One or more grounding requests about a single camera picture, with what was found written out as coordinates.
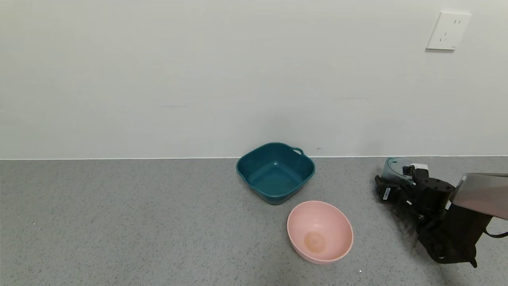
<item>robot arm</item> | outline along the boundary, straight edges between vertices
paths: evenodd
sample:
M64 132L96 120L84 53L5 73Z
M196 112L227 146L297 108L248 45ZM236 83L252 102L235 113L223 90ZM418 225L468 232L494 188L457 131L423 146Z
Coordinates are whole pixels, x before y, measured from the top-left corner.
M468 173L454 187L429 177L418 164L406 163L397 170L389 166L390 160L394 158L387 160L383 176L375 178L377 193L383 203L413 218L418 240L436 262L470 262L476 268L475 244L482 233L508 236L486 232L493 216L508 220L508 174ZM446 209L448 201L452 203Z

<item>teal bowl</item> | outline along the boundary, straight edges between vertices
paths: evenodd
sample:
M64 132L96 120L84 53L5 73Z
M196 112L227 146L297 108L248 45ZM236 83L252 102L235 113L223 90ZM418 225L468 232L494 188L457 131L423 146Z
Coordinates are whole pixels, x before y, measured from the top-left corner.
M315 166L302 149L274 142L241 157L236 171L267 203L279 205L307 183Z

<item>speckled floor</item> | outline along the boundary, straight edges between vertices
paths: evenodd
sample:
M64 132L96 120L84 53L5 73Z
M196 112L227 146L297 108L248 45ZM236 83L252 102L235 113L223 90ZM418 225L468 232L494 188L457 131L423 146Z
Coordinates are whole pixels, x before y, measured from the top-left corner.
M508 239L482 236L477 269L427 256L373 195L383 158L314 161L315 176L279 206L247 189L235 159L0 161L1 284L506 285ZM508 173L508 157L413 161L454 185L467 171ZM311 199L353 225L351 252L331 265L306 262L288 240L290 210Z

